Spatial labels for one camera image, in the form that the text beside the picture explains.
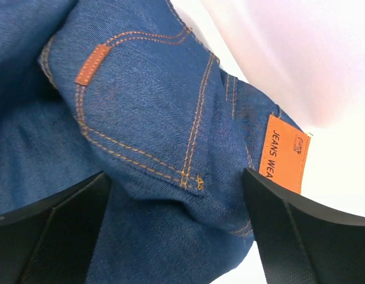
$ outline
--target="white background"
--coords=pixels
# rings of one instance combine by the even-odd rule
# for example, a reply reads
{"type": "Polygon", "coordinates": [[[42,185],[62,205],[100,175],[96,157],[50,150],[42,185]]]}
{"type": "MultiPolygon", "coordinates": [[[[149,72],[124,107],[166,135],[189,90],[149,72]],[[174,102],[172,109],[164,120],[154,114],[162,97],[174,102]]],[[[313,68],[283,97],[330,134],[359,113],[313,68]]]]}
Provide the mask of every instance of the white background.
{"type": "MultiPolygon", "coordinates": [[[[172,0],[228,73],[314,136],[302,195],[365,216],[365,1],[172,0]]],[[[214,284],[266,284],[257,246],[214,284]]]]}

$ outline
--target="seam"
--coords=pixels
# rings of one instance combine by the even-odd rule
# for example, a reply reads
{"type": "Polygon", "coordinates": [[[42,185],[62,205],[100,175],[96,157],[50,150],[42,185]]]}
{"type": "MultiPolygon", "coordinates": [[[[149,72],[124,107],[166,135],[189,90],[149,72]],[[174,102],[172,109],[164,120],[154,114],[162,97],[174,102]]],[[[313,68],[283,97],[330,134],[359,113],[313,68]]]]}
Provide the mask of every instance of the seam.
{"type": "MultiPolygon", "coordinates": [[[[175,8],[174,8],[174,6],[173,6],[173,4],[171,3],[171,1],[170,0],[166,0],[166,4],[168,5],[168,7],[169,7],[169,10],[170,10],[170,12],[172,12],[172,14],[175,16],[175,18],[178,20],[178,22],[180,23],[180,25],[182,26],[182,27],[185,27],[185,28],[188,28],[188,26],[181,20],[181,18],[180,18],[180,16],[178,16],[178,14],[177,14],[177,12],[176,12],[176,10],[175,10],[175,8]]],[[[216,55],[214,55],[213,54],[213,52],[211,52],[210,50],[208,50],[206,47],[205,47],[205,45],[200,41],[200,40],[198,40],[197,39],[197,37],[195,36],[195,34],[194,33],[192,33],[192,35],[193,35],[193,38],[194,38],[194,40],[197,42],[197,43],[199,43],[211,56],[213,56],[214,58],[215,58],[215,61],[218,63],[218,64],[220,64],[220,60],[219,60],[219,58],[217,58],[217,56],[216,55]]]]}
{"type": "Polygon", "coordinates": [[[194,155],[194,150],[195,150],[195,145],[196,145],[196,139],[197,139],[198,133],[199,133],[199,126],[201,125],[202,112],[203,112],[203,108],[204,108],[204,104],[205,104],[205,90],[206,90],[207,81],[208,81],[208,78],[209,78],[209,75],[210,75],[210,71],[211,71],[211,67],[212,67],[212,62],[213,62],[213,57],[210,56],[210,67],[208,69],[208,72],[207,72],[207,75],[206,75],[206,79],[205,79],[205,84],[204,84],[203,89],[202,89],[201,110],[199,111],[198,124],[197,124],[196,130],[195,130],[195,134],[194,134],[195,136],[194,136],[194,141],[193,141],[193,145],[192,145],[192,150],[190,152],[189,167],[188,167],[188,173],[186,175],[185,187],[186,187],[186,184],[187,184],[188,179],[189,179],[191,165],[192,165],[192,160],[193,160],[193,155],[194,155]]]}
{"type": "Polygon", "coordinates": [[[302,236],[301,236],[301,232],[299,231],[299,229],[298,229],[298,227],[296,225],[296,221],[295,221],[295,219],[293,217],[293,214],[291,212],[290,205],[286,201],[284,201],[283,204],[284,204],[284,206],[286,208],[286,212],[288,213],[290,223],[291,223],[291,225],[293,227],[294,235],[295,235],[296,240],[298,242],[298,246],[301,249],[301,253],[303,254],[303,256],[305,258],[305,264],[306,264],[306,266],[309,266],[311,268],[311,270],[313,271],[312,273],[314,274],[314,278],[317,279],[318,276],[317,276],[316,269],[314,268],[314,266],[312,264],[312,261],[311,261],[311,259],[309,258],[308,254],[307,254],[306,245],[303,242],[303,239],[302,239],[302,236]]]}
{"type": "Polygon", "coordinates": [[[251,229],[249,232],[239,235],[239,237],[245,237],[245,236],[249,235],[250,233],[253,233],[253,229],[251,229]]]}
{"type": "Polygon", "coordinates": [[[278,118],[281,118],[282,116],[282,109],[280,106],[278,106],[278,118]]]}
{"type": "Polygon", "coordinates": [[[179,38],[180,36],[182,36],[182,34],[185,32],[186,29],[187,28],[184,27],[182,29],[182,31],[178,35],[174,35],[173,37],[168,36],[168,35],[162,35],[162,34],[146,33],[146,32],[143,32],[143,31],[126,31],[124,33],[120,33],[120,34],[117,34],[116,36],[113,36],[108,41],[106,41],[106,44],[110,44],[111,42],[113,42],[117,38],[122,37],[122,36],[127,36],[129,34],[142,34],[142,35],[145,35],[145,36],[160,37],[160,38],[169,38],[169,39],[172,40],[172,39],[176,39],[176,38],[179,38]]]}
{"type": "Polygon", "coordinates": [[[204,180],[201,178],[201,174],[197,174],[196,176],[196,183],[197,183],[197,188],[199,191],[202,191],[204,189],[204,180]]]}
{"type": "Polygon", "coordinates": [[[77,112],[77,121],[81,121],[81,112],[80,112],[80,105],[79,105],[79,94],[80,94],[80,85],[76,85],[76,94],[75,94],[75,101],[76,101],[76,112],[77,112]]]}
{"type": "Polygon", "coordinates": [[[236,77],[234,78],[234,87],[232,91],[232,118],[235,119],[235,106],[236,106],[236,77]]]}
{"type": "Polygon", "coordinates": [[[228,84],[229,84],[230,75],[227,73],[227,82],[225,84],[225,101],[228,101],[228,84]]]}
{"type": "Polygon", "coordinates": [[[154,161],[158,162],[160,165],[165,166],[165,167],[167,167],[168,169],[171,169],[171,170],[173,170],[174,172],[176,172],[176,173],[178,173],[178,174],[181,174],[181,171],[180,171],[180,170],[177,170],[177,169],[176,169],[175,167],[173,167],[173,166],[169,166],[167,163],[165,163],[165,162],[161,161],[160,159],[158,159],[158,158],[156,158],[156,157],[152,156],[151,154],[148,154],[148,153],[146,153],[146,152],[144,152],[144,151],[142,151],[142,150],[139,150],[139,149],[137,149],[137,148],[133,148],[133,147],[128,146],[128,145],[126,145],[126,144],[124,144],[124,143],[121,143],[121,142],[119,142],[119,141],[117,141],[117,140],[115,140],[115,139],[113,139],[113,138],[111,138],[111,137],[108,137],[107,135],[105,135],[105,134],[103,134],[103,133],[101,133],[101,132],[99,132],[99,131],[96,131],[95,129],[93,129],[93,128],[91,128],[91,127],[88,127],[87,125],[86,125],[85,127],[86,127],[86,129],[88,129],[89,131],[94,132],[95,134],[97,134],[97,135],[101,136],[101,137],[102,137],[102,138],[104,138],[104,139],[107,139],[107,140],[109,140],[109,141],[111,141],[111,142],[113,142],[113,143],[115,143],[115,144],[117,144],[117,145],[119,145],[119,146],[121,146],[121,147],[123,147],[123,148],[126,148],[126,149],[129,149],[129,150],[131,150],[131,151],[134,151],[134,152],[137,152],[137,153],[143,154],[143,155],[145,155],[145,156],[147,156],[147,157],[151,158],[152,160],[154,160],[154,161]]]}
{"type": "Polygon", "coordinates": [[[85,137],[86,137],[86,139],[87,139],[87,140],[89,140],[91,143],[93,143],[94,145],[97,145],[99,148],[103,149],[104,151],[106,151],[107,153],[109,153],[110,155],[112,155],[112,156],[114,156],[114,157],[118,157],[118,158],[120,158],[120,159],[122,159],[122,160],[124,160],[124,161],[126,161],[126,162],[129,162],[129,163],[132,163],[132,164],[134,164],[134,165],[136,165],[136,166],[142,167],[143,169],[146,169],[146,170],[148,170],[148,171],[149,171],[149,172],[151,172],[151,173],[155,173],[155,174],[157,174],[158,176],[162,176],[162,177],[163,177],[163,178],[165,178],[165,179],[172,180],[172,181],[174,181],[174,182],[179,182],[179,181],[180,181],[179,179],[174,179],[174,178],[172,178],[172,177],[171,177],[171,176],[169,176],[169,175],[165,175],[165,174],[164,174],[164,173],[162,173],[162,172],[158,172],[158,171],[156,171],[156,170],[154,170],[154,169],[152,169],[152,168],[150,168],[150,167],[148,167],[148,166],[146,166],[146,165],[144,165],[144,164],[142,164],[142,163],[139,163],[139,162],[137,162],[137,161],[135,161],[135,160],[133,160],[133,159],[129,159],[129,158],[127,158],[127,157],[123,156],[122,154],[119,154],[119,153],[117,153],[117,152],[115,152],[115,151],[112,151],[112,150],[110,150],[109,148],[107,148],[107,147],[103,146],[102,144],[99,144],[97,141],[95,141],[95,140],[91,139],[91,138],[90,138],[90,137],[88,137],[88,136],[85,136],[85,137]]]}
{"type": "Polygon", "coordinates": [[[86,86],[82,86],[81,92],[80,92],[80,114],[81,114],[81,121],[85,124],[85,115],[83,111],[83,96],[85,94],[86,86]]]}
{"type": "Polygon", "coordinates": [[[81,115],[81,123],[82,123],[82,133],[85,136],[88,136],[88,130],[86,129],[86,124],[85,124],[85,115],[84,115],[84,110],[83,110],[83,95],[85,94],[85,89],[86,86],[82,86],[81,92],[80,92],[80,115],[81,115]]]}
{"type": "Polygon", "coordinates": [[[177,45],[183,43],[184,40],[187,39],[187,37],[189,36],[190,33],[191,33],[191,30],[188,30],[186,32],[186,34],[183,36],[183,38],[181,38],[176,43],[169,42],[169,41],[164,41],[164,40],[156,40],[155,38],[149,38],[149,37],[128,37],[128,38],[124,38],[122,40],[118,40],[115,44],[112,45],[112,47],[115,47],[115,46],[117,46],[117,45],[119,45],[119,44],[121,44],[125,41],[128,41],[128,40],[150,40],[150,41],[154,41],[154,42],[157,42],[157,43],[171,44],[171,45],[177,46],[177,45]]]}
{"type": "Polygon", "coordinates": [[[185,159],[183,160],[183,168],[182,168],[182,173],[181,173],[180,186],[182,186],[184,184],[184,182],[185,182],[184,181],[184,177],[185,177],[186,166],[188,165],[188,156],[189,156],[189,153],[190,153],[190,144],[191,144],[191,141],[192,141],[193,132],[194,132],[194,129],[195,129],[195,124],[196,124],[197,118],[198,118],[199,106],[201,104],[201,96],[202,96],[201,90],[202,90],[202,85],[204,84],[204,80],[205,80],[206,74],[208,73],[208,67],[209,67],[210,61],[211,61],[211,56],[210,56],[210,58],[208,60],[208,63],[206,65],[205,73],[202,76],[201,85],[199,87],[198,103],[197,103],[196,110],[195,110],[195,117],[194,117],[193,126],[192,126],[192,129],[190,131],[190,136],[189,136],[189,140],[188,140],[188,146],[187,146],[187,149],[186,149],[185,159]]]}
{"type": "Polygon", "coordinates": [[[247,150],[247,156],[248,156],[248,167],[250,167],[251,169],[254,169],[252,157],[251,157],[251,154],[249,153],[247,143],[246,143],[246,150],[247,150]]]}
{"type": "Polygon", "coordinates": [[[230,232],[230,234],[238,234],[241,233],[242,231],[244,231],[246,228],[248,228],[248,226],[251,224],[251,219],[248,220],[247,225],[245,225],[243,228],[241,228],[240,230],[234,231],[234,232],[230,232]]]}
{"type": "Polygon", "coordinates": [[[48,63],[48,58],[49,58],[53,40],[54,40],[54,35],[49,39],[48,43],[43,47],[43,50],[41,51],[41,56],[40,56],[40,65],[41,65],[41,69],[43,70],[43,73],[48,78],[48,80],[52,84],[52,86],[56,89],[56,84],[53,82],[50,66],[48,63]]]}

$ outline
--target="orange stitching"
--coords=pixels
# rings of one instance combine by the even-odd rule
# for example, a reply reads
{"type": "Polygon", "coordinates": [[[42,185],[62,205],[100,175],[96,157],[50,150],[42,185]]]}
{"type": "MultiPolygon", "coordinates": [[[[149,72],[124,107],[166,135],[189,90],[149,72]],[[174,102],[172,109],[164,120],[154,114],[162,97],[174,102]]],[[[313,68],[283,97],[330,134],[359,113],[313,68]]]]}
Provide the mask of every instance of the orange stitching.
{"type": "MultiPolygon", "coordinates": [[[[166,4],[168,5],[168,7],[169,7],[169,9],[170,9],[170,12],[172,12],[172,14],[175,16],[175,18],[178,20],[178,22],[180,23],[180,25],[182,26],[182,27],[187,27],[187,25],[181,20],[181,18],[178,16],[178,14],[177,14],[177,12],[176,12],[176,10],[175,10],[175,8],[174,8],[174,6],[173,6],[173,4],[170,2],[170,0],[166,0],[166,4]]],[[[199,43],[211,56],[213,56],[214,58],[215,58],[215,61],[218,63],[218,64],[220,64],[220,60],[219,60],[219,58],[217,58],[217,56],[215,56],[211,51],[209,51],[206,47],[205,47],[205,45],[201,42],[201,41],[199,41],[197,38],[196,38],[196,36],[195,36],[195,34],[194,33],[192,33],[192,35],[193,35],[193,38],[195,39],[195,41],[197,42],[197,43],[199,43]]]]}
{"type": "Polygon", "coordinates": [[[201,178],[200,174],[197,174],[196,176],[196,182],[198,184],[198,190],[202,191],[204,189],[204,180],[201,178]]]}
{"type": "Polygon", "coordinates": [[[82,86],[81,92],[80,92],[80,113],[81,113],[81,120],[83,123],[85,123],[85,115],[83,111],[83,95],[85,93],[86,86],[82,86]]]}
{"type": "Polygon", "coordinates": [[[150,40],[150,41],[154,41],[154,42],[157,42],[157,43],[165,43],[165,44],[171,44],[171,45],[176,46],[178,44],[183,43],[184,40],[187,39],[187,37],[189,36],[190,32],[191,32],[191,30],[188,30],[186,32],[186,34],[184,35],[184,37],[176,43],[171,43],[169,41],[164,41],[164,40],[155,40],[154,38],[149,38],[149,37],[128,37],[128,38],[124,38],[122,40],[118,40],[112,47],[115,47],[115,46],[117,46],[117,45],[119,45],[119,44],[121,44],[125,41],[128,41],[128,40],[150,40]]]}
{"type": "Polygon", "coordinates": [[[80,85],[76,85],[76,95],[75,95],[75,100],[76,100],[76,112],[77,112],[77,121],[81,120],[81,114],[80,114],[80,106],[79,106],[79,93],[80,93],[80,85]]]}
{"type": "Polygon", "coordinates": [[[139,149],[133,148],[133,147],[131,147],[131,146],[128,146],[128,145],[126,145],[126,144],[123,144],[123,143],[121,143],[121,142],[119,142],[119,141],[117,141],[117,140],[115,140],[115,139],[113,139],[113,138],[111,138],[111,137],[106,136],[105,134],[103,134],[103,133],[101,133],[101,132],[99,132],[99,131],[96,131],[95,129],[93,129],[93,128],[91,128],[91,127],[86,126],[86,129],[90,130],[91,132],[94,132],[95,134],[97,134],[97,135],[99,135],[99,136],[101,136],[101,137],[103,137],[103,138],[105,138],[105,139],[107,139],[107,140],[109,140],[109,141],[111,141],[111,142],[113,142],[113,143],[115,143],[115,144],[118,144],[119,146],[121,146],[121,147],[123,147],[123,148],[126,148],[126,149],[129,149],[129,150],[131,150],[131,151],[134,151],[134,152],[138,152],[138,153],[140,153],[140,154],[143,154],[143,155],[145,155],[145,156],[147,156],[147,157],[151,158],[152,160],[154,160],[154,161],[158,162],[159,164],[161,164],[161,165],[163,165],[163,166],[166,166],[166,167],[168,167],[169,169],[171,169],[171,170],[175,171],[176,173],[181,174],[181,171],[180,171],[180,170],[177,170],[177,169],[176,169],[175,167],[173,167],[173,166],[169,166],[167,163],[162,162],[160,159],[158,159],[158,158],[156,158],[156,157],[152,156],[151,154],[148,154],[148,153],[146,153],[146,152],[144,152],[144,151],[142,151],[142,150],[139,150],[139,149]]]}
{"type": "Polygon", "coordinates": [[[88,130],[86,129],[86,125],[85,125],[85,115],[84,115],[84,111],[83,111],[83,95],[85,93],[85,89],[86,86],[82,86],[81,92],[80,92],[80,115],[81,115],[81,122],[82,122],[82,129],[83,129],[83,134],[84,135],[88,135],[88,130]]]}
{"type": "Polygon", "coordinates": [[[112,156],[115,156],[115,157],[119,157],[120,159],[122,159],[122,160],[125,160],[126,162],[130,162],[130,163],[132,163],[132,164],[135,164],[136,166],[140,166],[140,167],[142,167],[143,169],[146,169],[146,170],[148,170],[149,172],[151,172],[151,173],[155,173],[155,174],[157,174],[158,176],[162,176],[162,177],[164,177],[164,178],[166,178],[166,179],[168,179],[168,180],[172,180],[172,181],[174,181],[174,182],[179,182],[179,179],[172,179],[172,177],[171,176],[169,176],[169,175],[165,175],[164,173],[162,173],[162,172],[158,172],[158,171],[156,171],[156,170],[154,170],[154,169],[151,169],[150,167],[148,167],[148,166],[146,166],[146,165],[144,165],[144,164],[141,164],[141,163],[139,163],[139,162],[137,162],[137,161],[135,161],[135,160],[132,160],[132,159],[129,159],[129,158],[127,158],[127,157],[125,157],[125,156],[123,156],[122,154],[119,154],[119,153],[117,153],[117,152],[114,152],[114,151],[112,151],[112,150],[110,150],[109,148],[106,148],[105,146],[103,146],[103,145],[101,145],[101,144],[99,144],[97,141],[95,141],[95,140],[93,140],[93,139],[91,139],[90,137],[88,137],[88,136],[85,136],[86,137],[86,139],[87,140],[89,140],[91,143],[93,143],[93,144],[95,144],[95,145],[97,145],[99,148],[101,148],[101,149],[103,149],[103,150],[105,150],[106,152],[108,152],[110,155],[112,155],[112,156]]]}
{"type": "Polygon", "coordinates": [[[240,230],[230,232],[230,234],[237,234],[237,233],[240,233],[240,232],[244,231],[246,228],[248,228],[249,224],[251,224],[251,219],[248,220],[248,223],[245,227],[241,228],[240,230]]]}
{"type": "Polygon", "coordinates": [[[244,233],[242,235],[239,235],[239,237],[245,237],[246,235],[249,235],[250,233],[253,233],[253,229],[250,230],[249,232],[246,232],[246,233],[244,233]]]}
{"type": "Polygon", "coordinates": [[[251,154],[249,153],[247,143],[246,143],[246,150],[247,150],[247,155],[248,155],[248,166],[249,166],[251,169],[254,169],[253,161],[252,161],[252,157],[251,157],[251,154]]]}
{"type": "Polygon", "coordinates": [[[48,43],[43,47],[43,50],[41,51],[40,65],[41,65],[41,69],[43,70],[43,73],[48,78],[48,80],[50,81],[52,86],[56,89],[56,85],[53,82],[50,66],[48,63],[48,57],[50,54],[51,45],[52,45],[53,40],[54,40],[54,36],[52,36],[50,38],[50,40],[48,41],[48,43]]]}
{"type": "Polygon", "coordinates": [[[193,141],[193,145],[192,145],[192,150],[190,152],[189,167],[188,167],[188,173],[186,175],[185,187],[186,187],[186,184],[188,182],[188,178],[189,178],[189,174],[190,174],[190,170],[191,170],[191,165],[192,165],[192,160],[193,160],[193,154],[194,154],[194,149],[195,149],[196,138],[197,138],[198,132],[199,132],[199,126],[201,125],[202,111],[203,111],[204,103],[205,103],[205,90],[206,90],[207,81],[208,81],[208,78],[209,78],[209,75],[210,75],[210,71],[211,71],[211,67],[212,67],[212,62],[213,62],[213,57],[210,56],[210,67],[208,69],[208,72],[207,72],[207,75],[206,75],[206,79],[205,79],[205,84],[204,84],[204,87],[202,89],[201,110],[199,111],[198,123],[197,123],[197,127],[196,127],[195,134],[194,134],[194,141],[193,141]]]}
{"type": "Polygon", "coordinates": [[[235,119],[235,106],[236,106],[236,102],[235,102],[235,97],[236,97],[236,77],[234,79],[234,87],[233,87],[233,94],[232,94],[232,118],[235,119]]]}
{"type": "Polygon", "coordinates": [[[230,79],[230,75],[227,74],[227,83],[226,83],[226,87],[225,87],[225,101],[228,101],[228,84],[229,84],[229,79],[230,79]]]}
{"type": "Polygon", "coordinates": [[[152,37],[160,37],[160,38],[169,38],[169,39],[176,39],[176,38],[179,38],[180,36],[182,36],[183,32],[186,30],[186,27],[184,27],[182,29],[182,31],[178,34],[178,35],[175,35],[173,37],[170,37],[168,35],[162,35],[162,34],[152,34],[152,33],[145,33],[143,31],[126,31],[124,33],[120,33],[120,34],[117,34],[116,36],[113,36],[112,38],[110,38],[108,41],[106,41],[106,44],[109,44],[111,43],[112,41],[116,40],[118,37],[121,37],[121,36],[127,36],[129,34],[144,34],[145,36],[152,36],[152,37]]]}
{"type": "Polygon", "coordinates": [[[193,132],[194,132],[194,129],[195,129],[195,124],[196,124],[196,120],[198,118],[198,111],[199,111],[199,106],[201,104],[201,96],[202,96],[202,86],[204,84],[204,80],[206,78],[206,74],[208,72],[208,67],[209,67],[209,64],[210,64],[210,61],[211,61],[211,56],[208,60],[208,63],[206,65],[206,69],[205,69],[205,73],[202,77],[202,80],[201,80],[201,85],[199,87],[199,96],[198,96],[198,103],[197,103],[197,106],[196,106],[196,110],[195,110],[195,118],[194,118],[194,122],[193,122],[193,126],[192,126],[192,129],[190,131],[190,137],[189,137],[189,140],[188,140],[188,147],[186,149],[186,156],[185,156],[185,159],[183,160],[183,168],[182,168],[182,173],[181,173],[181,183],[180,183],[180,186],[182,186],[184,184],[184,179],[185,179],[185,170],[186,170],[186,166],[187,166],[187,162],[188,162],[188,155],[189,155],[189,151],[190,151],[190,144],[192,142],[192,137],[193,137],[193,132]]]}

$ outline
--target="brown leather tab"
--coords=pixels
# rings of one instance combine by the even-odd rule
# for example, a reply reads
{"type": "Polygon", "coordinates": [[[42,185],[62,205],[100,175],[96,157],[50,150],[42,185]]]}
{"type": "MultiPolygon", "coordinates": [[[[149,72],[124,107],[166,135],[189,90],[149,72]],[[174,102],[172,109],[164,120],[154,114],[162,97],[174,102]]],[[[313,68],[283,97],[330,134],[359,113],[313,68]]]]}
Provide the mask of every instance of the brown leather tab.
{"type": "Polygon", "coordinates": [[[309,136],[271,115],[265,135],[260,174],[300,194],[309,144],[309,136]]]}
{"type": "Polygon", "coordinates": [[[82,66],[75,82],[82,86],[88,86],[99,65],[109,53],[110,49],[111,46],[98,44],[93,53],[89,56],[85,64],[82,66]]]}

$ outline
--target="blue denim jeans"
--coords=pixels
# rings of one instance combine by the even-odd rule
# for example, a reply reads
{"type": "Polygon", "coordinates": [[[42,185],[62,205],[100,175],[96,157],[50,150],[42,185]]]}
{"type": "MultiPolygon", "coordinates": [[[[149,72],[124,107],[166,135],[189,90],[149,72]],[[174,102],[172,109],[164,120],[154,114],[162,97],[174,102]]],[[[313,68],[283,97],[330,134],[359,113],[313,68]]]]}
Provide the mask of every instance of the blue denim jeans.
{"type": "Polygon", "coordinates": [[[107,172],[88,284],[235,268],[254,240],[241,174],[259,167],[270,114],[297,127],[169,0],[0,0],[0,214],[107,172]],[[111,49],[80,86],[98,44],[111,49]]]}

